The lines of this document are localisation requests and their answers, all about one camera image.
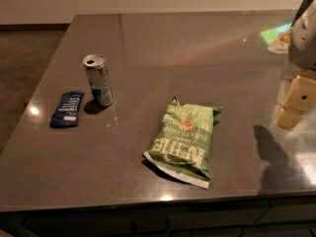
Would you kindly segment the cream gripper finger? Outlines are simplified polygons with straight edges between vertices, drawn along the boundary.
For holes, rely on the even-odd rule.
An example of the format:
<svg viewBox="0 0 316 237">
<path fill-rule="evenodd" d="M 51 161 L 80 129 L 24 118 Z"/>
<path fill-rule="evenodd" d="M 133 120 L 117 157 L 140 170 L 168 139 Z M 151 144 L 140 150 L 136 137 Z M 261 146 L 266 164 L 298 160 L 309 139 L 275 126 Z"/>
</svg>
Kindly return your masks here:
<svg viewBox="0 0 316 237">
<path fill-rule="evenodd" d="M 293 130 L 302 120 L 302 113 L 285 108 L 277 108 L 274 124 L 283 129 Z"/>
</svg>

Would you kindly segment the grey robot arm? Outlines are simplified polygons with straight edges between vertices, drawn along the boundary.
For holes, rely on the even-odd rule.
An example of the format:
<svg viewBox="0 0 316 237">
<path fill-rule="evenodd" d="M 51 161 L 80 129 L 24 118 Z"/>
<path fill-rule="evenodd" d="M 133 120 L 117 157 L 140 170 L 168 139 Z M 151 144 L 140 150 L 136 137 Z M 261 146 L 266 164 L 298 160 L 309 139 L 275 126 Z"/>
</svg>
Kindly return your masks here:
<svg viewBox="0 0 316 237">
<path fill-rule="evenodd" d="M 316 0 L 302 0 L 290 27 L 292 67 L 281 81 L 274 124 L 293 130 L 316 106 Z"/>
</svg>

